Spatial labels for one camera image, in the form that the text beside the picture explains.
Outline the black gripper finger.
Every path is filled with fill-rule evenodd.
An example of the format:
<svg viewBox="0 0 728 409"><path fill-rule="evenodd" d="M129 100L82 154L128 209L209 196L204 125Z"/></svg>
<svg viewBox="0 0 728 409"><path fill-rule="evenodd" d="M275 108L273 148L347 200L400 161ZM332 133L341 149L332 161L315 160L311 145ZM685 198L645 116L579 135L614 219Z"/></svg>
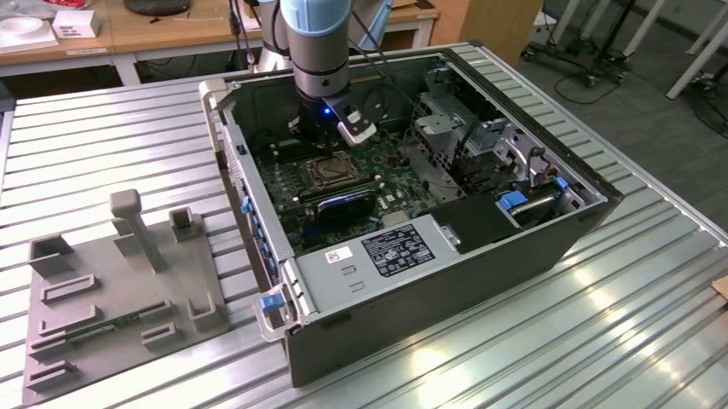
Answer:
<svg viewBox="0 0 728 409"><path fill-rule="evenodd" d="M316 149L332 151L340 146L340 136L335 126L312 117L299 115L287 123L287 133L297 141L308 143Z"/></svg>

